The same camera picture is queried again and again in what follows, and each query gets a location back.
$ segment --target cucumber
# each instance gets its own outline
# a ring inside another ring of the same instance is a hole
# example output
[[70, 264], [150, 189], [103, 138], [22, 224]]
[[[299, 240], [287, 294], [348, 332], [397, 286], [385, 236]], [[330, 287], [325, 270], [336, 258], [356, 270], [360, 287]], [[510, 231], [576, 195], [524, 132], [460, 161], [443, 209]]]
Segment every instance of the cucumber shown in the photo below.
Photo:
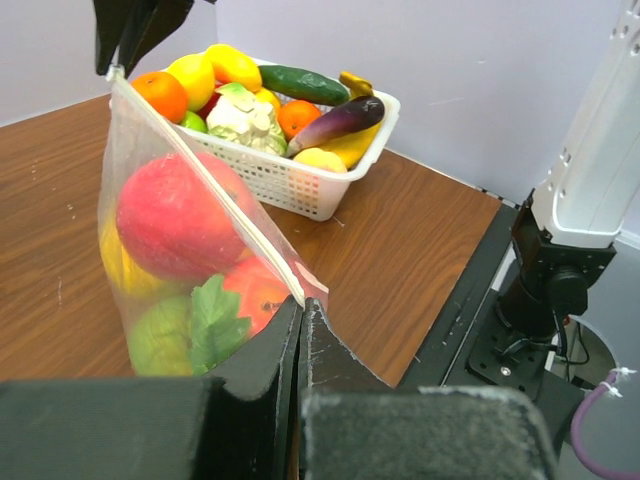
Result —
[[260, 65], [259, 68], [262, 86], [267, 90], [317, 105], [336, 106], [349, 100], [344, 85], [319, 73], [284, 65]]

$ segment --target cauliflower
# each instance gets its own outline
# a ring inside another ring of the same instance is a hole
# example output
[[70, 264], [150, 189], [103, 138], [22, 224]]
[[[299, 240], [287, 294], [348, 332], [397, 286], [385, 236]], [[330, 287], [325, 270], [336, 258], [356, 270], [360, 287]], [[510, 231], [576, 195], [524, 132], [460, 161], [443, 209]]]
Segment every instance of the cauliflower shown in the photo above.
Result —
[[262, 152], [284, 155], [287, 141], [273, 105], [260, 102], [240, 83], [228, 83], [216, 91], [220, 98], [207, 116], [211, 135]]

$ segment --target red apple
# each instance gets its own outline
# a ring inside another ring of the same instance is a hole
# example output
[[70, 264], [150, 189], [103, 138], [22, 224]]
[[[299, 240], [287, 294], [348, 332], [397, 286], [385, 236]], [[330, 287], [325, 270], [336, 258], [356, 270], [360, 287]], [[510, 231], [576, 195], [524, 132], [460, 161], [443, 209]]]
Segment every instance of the red apple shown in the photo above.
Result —
[[211, 95], [211, 98], [205, 104], [205, 106], [196, 112], [198, 116], [202, 118], [205, 122], [207, 121], [207, 115], [209, 115], [209, 112], [211, 112], [211, 110], [213, 110], [213, 107], [216, 106], [219, 98], [220, 98], [220, 94], [218, 92], [213, 92], [213, 95]]
[[[198, 157], [251, 215], [258, 203], [233, 169], [213, 155]], [[127, 180], [116, 225], [127, 252], [159, 277], [204, 281], [233, 267], [245, 250], [222, 205], [178, 155], [155, 159]]]
[[242, 296], [238, 316], [251, 317], [249, 338], [267, 326], [289, 296], [287, 286], [255, 256], [236, 265], [227, 274], [222, 286]]

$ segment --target lemon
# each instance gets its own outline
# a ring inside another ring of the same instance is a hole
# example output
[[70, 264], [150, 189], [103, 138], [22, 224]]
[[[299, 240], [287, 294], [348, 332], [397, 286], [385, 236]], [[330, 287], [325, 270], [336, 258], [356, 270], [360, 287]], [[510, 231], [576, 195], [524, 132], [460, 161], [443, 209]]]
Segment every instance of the lemon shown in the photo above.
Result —
[[278, 116], [278, 113], [280, 112], [280, 107], [282, 107], [282, 104], [280, 103], [280, 100], [278, 99], [278, 97], [276, 97], [275, 93], [273, 93], [271, 90], [267, 90], [266, 88], [262, 87], [260, 90], [256, 92], [255, 95], [259, 102], [265, 102], [265, 103], [268, 102], [271, 105], [273, 105], [273, 109], [275, 110], [276, 117]]
[[293, 161], [303, 163], [311, 167], [320, 168], [322, 170], [327, 170], [329, 172], [347, 172], [347, 168], [344, 166], [339, 155], [333, 152], [326, 152], [317, 147], [301, 151], [293, 158]]
[[175, 60], [167, 68], [187, 92], [187, 109], [197, 112], [204, 107], [216, 86], [216, 77], [211, 62], [204, 55], [192, 53]]
[[184, 289], [179, 284], [161, 280], [148, 273], [129, 256], [120, 242], [113, 214], [107, 217], [100, 232], [100, 256], [107, 277], [127, 297], [147, 299]]

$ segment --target eggplant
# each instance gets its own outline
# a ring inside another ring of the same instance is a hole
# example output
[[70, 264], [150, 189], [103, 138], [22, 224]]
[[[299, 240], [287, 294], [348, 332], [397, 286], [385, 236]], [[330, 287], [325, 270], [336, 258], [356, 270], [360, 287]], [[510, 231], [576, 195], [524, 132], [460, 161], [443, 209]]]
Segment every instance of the eggplant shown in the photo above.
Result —
[[384, 118], [384, 103], [373, 95], [354, 98], [316, 118], [289, 142], [286, 156], [373, 127]]

